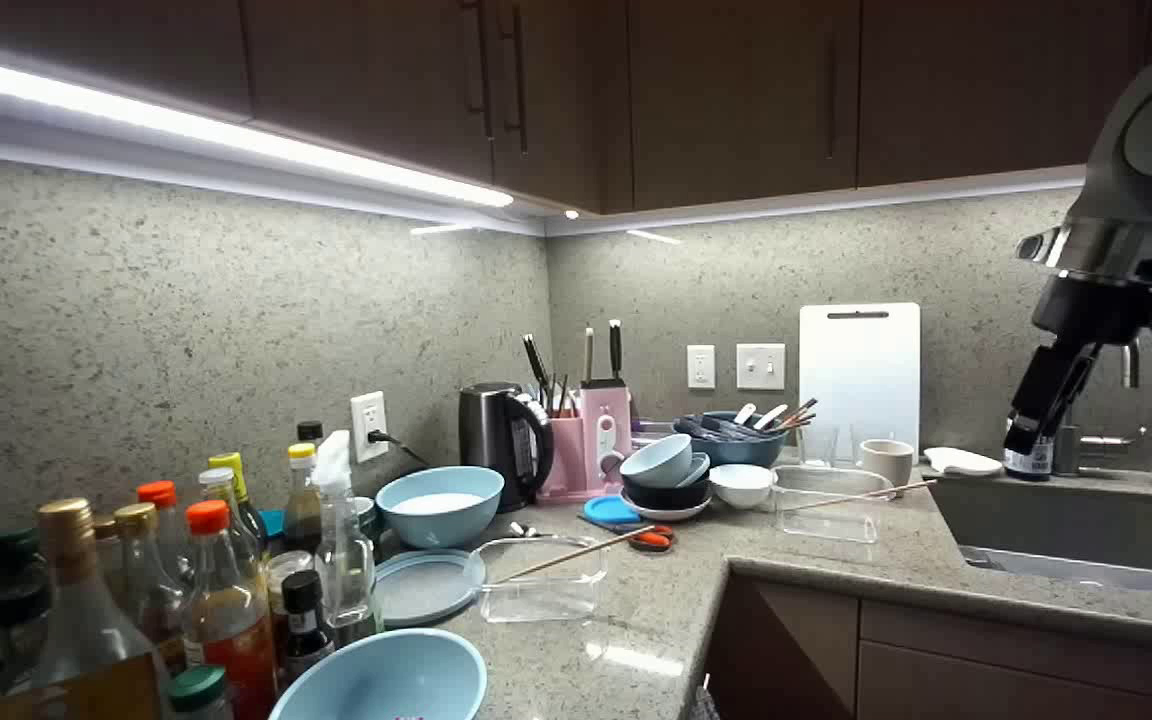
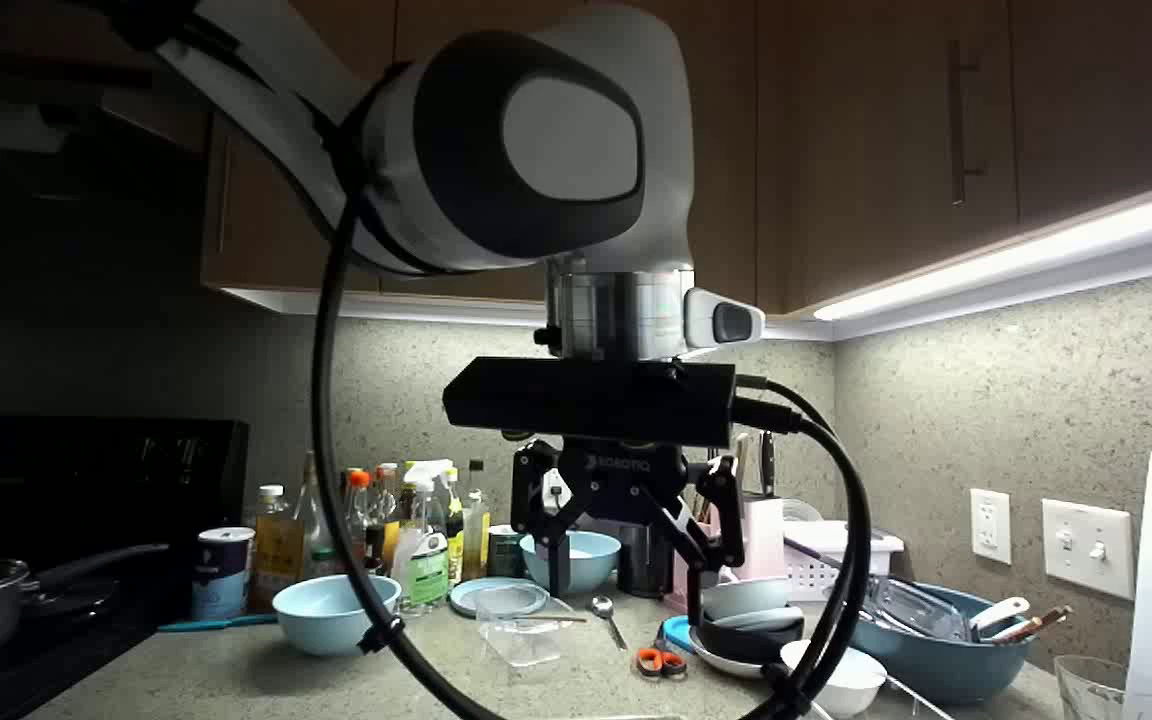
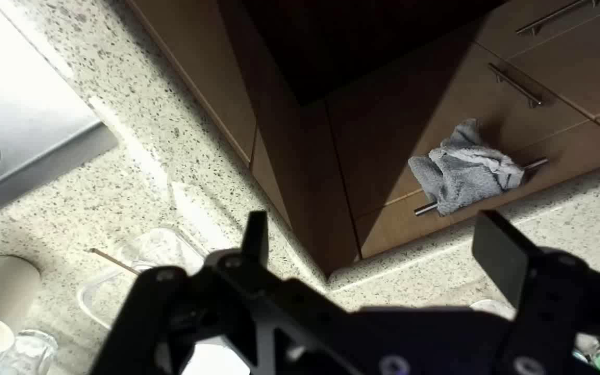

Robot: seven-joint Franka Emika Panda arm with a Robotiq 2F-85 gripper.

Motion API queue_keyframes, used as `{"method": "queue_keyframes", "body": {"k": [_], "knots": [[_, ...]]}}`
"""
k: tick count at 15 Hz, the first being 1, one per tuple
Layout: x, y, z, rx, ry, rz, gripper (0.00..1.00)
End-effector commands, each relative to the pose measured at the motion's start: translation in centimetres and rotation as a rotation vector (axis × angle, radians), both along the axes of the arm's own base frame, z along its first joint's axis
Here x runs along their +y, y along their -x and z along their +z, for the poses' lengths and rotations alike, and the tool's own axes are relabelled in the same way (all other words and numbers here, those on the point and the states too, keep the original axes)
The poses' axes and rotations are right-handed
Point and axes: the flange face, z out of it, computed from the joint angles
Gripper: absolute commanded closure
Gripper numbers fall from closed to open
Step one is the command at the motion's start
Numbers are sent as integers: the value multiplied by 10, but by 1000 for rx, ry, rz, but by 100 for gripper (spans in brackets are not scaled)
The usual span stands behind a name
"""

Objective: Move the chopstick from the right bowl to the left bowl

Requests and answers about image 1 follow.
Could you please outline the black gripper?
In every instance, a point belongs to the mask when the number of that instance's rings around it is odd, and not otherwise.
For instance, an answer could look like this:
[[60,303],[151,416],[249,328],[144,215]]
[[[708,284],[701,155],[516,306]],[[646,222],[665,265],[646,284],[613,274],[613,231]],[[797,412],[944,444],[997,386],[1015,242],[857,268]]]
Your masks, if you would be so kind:
[[1085,392],[1101,349],[1131,342],[1147,320],[1152,286],[1145,284],[1094,284],[1055,274],[1043,286],[1034,313],[1043,342],[1034,353],[1004,424],[1010,476],[1053,476],[1062,420]]

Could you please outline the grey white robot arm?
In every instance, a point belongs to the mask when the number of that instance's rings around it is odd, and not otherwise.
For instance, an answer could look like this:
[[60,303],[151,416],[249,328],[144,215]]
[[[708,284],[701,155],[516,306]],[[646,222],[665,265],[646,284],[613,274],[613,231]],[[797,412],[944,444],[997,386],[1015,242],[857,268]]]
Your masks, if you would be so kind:
[[1050,479],[1055,431],[1105,349],[1152,328],[1152,65],[1119,93],[1085,163],[1085,188],[1021,259],[1050,268],[1034,322],[1050,332],[1010,402],[1010,476]]

